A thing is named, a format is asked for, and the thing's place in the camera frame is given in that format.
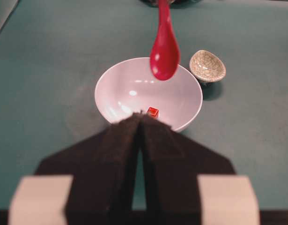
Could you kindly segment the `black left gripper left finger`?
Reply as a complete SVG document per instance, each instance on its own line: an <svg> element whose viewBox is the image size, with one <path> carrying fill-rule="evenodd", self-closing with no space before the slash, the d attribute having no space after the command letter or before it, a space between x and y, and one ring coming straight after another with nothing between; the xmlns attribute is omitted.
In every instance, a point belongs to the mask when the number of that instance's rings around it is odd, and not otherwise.
<svg viewBox="0 0 288 225"><path fill-rule="evenodd" d="M36 175L72 175L69 225L124 225L132 212L141 114L44 158Z"/></svg>

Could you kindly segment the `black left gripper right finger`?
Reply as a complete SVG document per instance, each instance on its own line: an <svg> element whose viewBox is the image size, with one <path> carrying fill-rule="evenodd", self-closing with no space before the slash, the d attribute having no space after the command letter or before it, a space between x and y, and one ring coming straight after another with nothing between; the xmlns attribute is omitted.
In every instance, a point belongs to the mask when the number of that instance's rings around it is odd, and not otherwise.
<svg viewBox="0 0 288 225"><path fill-rule="evenodd" d="M197 175L234 175L230 160L147 115L140 120L140 140L153 224L201 224Z"/></svg>

